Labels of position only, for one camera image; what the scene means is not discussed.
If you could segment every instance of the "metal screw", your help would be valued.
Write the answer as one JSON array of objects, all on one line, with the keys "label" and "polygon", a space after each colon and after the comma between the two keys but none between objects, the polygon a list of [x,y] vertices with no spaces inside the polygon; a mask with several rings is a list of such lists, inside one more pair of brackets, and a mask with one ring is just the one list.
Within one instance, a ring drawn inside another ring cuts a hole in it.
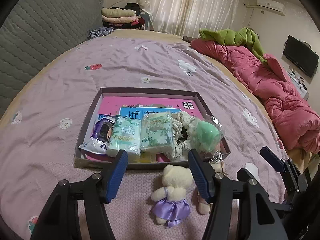
[{"label": "metal screw", "polygon": [[252,186],[257,185],[257,181],[256,181],[255,179],[249,179],[249,183],[250,183]]},{"label": "metal screw", "polygon": [[214,175],[217,179],[222,179],[224,176],[222,173],[218,172]]},{"label": "metal screw", "polygon": [[67,180],[66,179],[62,179],[62,180],[59,181],[59,185],[60,186],[64,186],[66,184],[67,184]]},{"label": "metal screw", "polygon": [[92,175],[93,179],[100,179],[101,178],[101,174],[100,173],[95,173]]}]

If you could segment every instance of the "air conditioner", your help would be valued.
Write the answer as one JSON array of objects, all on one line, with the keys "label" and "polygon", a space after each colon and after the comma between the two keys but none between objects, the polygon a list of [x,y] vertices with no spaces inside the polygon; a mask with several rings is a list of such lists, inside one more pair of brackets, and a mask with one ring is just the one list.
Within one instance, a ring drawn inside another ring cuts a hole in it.
[{"label": "air conditioner", "polygon": [[282,3],[272,1],[272,0],[257,0],[257,5],[269,9],[280,15],[285,15],[285,6]]}]

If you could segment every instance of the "cardboard box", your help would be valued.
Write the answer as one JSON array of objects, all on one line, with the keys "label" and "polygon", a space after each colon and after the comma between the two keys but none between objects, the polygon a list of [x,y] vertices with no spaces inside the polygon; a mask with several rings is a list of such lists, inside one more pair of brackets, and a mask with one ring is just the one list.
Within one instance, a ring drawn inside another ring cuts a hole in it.
[{"label": "cardboard box", "polygon": [[[196,103],[201,115],[206,118],[207,115],[213,116],[208,106],[197,92],[156,89],[156,88],[101,88],[95,96],[87,115],[82,124],[75,150],[75,167],[77,168],[104,168],[110,162],[89,160],[84,157],[86,151],[79,149],[79,146],[88,140],[91,136],[92,129],[98,114],[100,104],[105,96],[116,97],[142,97],[142,98],[174,98]],[[223,158],[230,154],[229,146],[223,137],[220,141],[221,153]],[[179,165],[188,167],[187,161],[163,162],[163,163],[129,163],[128,170],[162,170],[166,165]]]}]

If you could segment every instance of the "flat screen tv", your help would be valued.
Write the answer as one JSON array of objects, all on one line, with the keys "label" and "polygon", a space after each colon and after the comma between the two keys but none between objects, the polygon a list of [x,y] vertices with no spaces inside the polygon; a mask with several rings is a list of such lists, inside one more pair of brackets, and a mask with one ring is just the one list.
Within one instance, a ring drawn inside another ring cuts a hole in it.
[{"label": "flat screen tv", "polygon": [[283,55],[309,77],[313,76],[318,67],[319,56],[306,44],[290,35],[288,36]]}]

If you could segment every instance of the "purple package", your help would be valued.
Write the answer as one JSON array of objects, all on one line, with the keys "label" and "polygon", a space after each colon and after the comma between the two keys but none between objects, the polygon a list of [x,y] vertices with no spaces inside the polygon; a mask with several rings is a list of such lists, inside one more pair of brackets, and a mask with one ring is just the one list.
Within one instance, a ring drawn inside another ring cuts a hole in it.
[{"label": "purple package", "polygon": [[98,115],[90,139],[81,144],[79,148],[91,153],[107,155],[106,151],[115,121],[114,117]]}]

